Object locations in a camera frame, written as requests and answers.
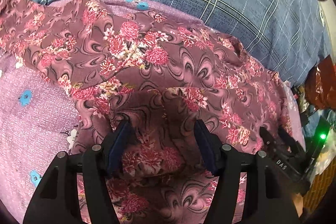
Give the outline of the pile of mixed clothes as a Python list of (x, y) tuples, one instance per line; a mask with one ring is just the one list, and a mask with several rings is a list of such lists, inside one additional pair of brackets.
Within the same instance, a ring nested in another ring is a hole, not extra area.
[[(305, 98), (303, 85), (293, 87), (292, 91), (297, 99), (306, 147), (309, 148), (314, 135), (319, 135), (319, 138), (324, 142), (314, 167), (315, 174), (322, 174), (335, 158), (335, 111), (331, 109), (318, 110), (314, 105), (311, 105)], [(321, 120), (327, 121), (328, 130), (318, 129), (318, 123)]]

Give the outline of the brown woven mat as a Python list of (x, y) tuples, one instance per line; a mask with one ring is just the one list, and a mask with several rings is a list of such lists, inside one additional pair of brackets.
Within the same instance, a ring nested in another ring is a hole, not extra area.
[(335, 159), (323, 171), (322, 174), (315, 176), (311, 188), (303, 197), (303, 207), (306, 208), (309, 212), (313, 212), (321, 202), (334, 179)]

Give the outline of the red shiny plastic bag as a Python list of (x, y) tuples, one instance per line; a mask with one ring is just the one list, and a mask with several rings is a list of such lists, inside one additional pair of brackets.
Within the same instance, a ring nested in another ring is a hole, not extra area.
[(305, 81), (305, 97), (317, 109), (335, 110), (335, 67), (328, 55), (308, 73)]

